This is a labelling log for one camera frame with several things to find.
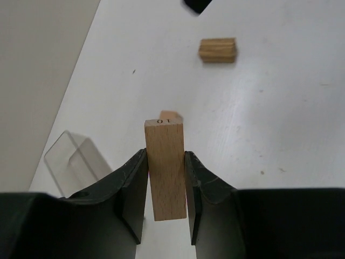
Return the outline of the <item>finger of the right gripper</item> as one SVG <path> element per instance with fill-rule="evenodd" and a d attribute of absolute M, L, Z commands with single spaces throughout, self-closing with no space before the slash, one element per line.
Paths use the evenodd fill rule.
<path fill-rule="evenodd" d="M 183 0 L 185 6 L 187 6 L 194 13 L 202 13 L 212 0 Z"/>

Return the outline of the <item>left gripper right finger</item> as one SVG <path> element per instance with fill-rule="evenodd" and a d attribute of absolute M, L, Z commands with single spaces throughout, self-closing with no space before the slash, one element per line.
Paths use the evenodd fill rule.
<path fill-rule="evenodd" d="M 236 189 L 184 163 L 197 258 L 344 258 L 344 189 Z"/>

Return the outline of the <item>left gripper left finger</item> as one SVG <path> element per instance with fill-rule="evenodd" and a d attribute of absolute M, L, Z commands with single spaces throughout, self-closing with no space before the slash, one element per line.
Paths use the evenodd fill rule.
<path fill-rule="evenodd" d="M 145 149 L 70 197 L 1 194 L 1 258 L 134 258 L 148 181 Z"/>

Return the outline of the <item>striped dark wood block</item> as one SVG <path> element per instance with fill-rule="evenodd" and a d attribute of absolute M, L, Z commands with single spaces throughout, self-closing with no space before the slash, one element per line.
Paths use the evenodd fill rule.
<path fill-rule="evenodd" d="M 202 39 L 200 41 L 198 54 L 204 63 L 234 63 L 237 58 L 236 39 Z"/>

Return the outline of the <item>clear plastic box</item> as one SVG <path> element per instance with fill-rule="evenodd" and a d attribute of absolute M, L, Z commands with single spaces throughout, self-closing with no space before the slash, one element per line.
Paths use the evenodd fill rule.
<path fill-rule="evenodd" d="M 44 155 L 60 193 L 70 197 L 112 172 L 91 138 L 64 131 Z"/>

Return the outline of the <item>small light wood cube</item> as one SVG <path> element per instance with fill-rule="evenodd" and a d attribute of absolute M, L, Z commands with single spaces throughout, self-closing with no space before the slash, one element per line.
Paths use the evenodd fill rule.
<path fill-rule="evenodd" d="M 159 119 L 166 120 L 166 119 L 180 119 L 183 120 L 183 117 L 176 111 L 168 111 L 163 110 L 160 113 Z"/>

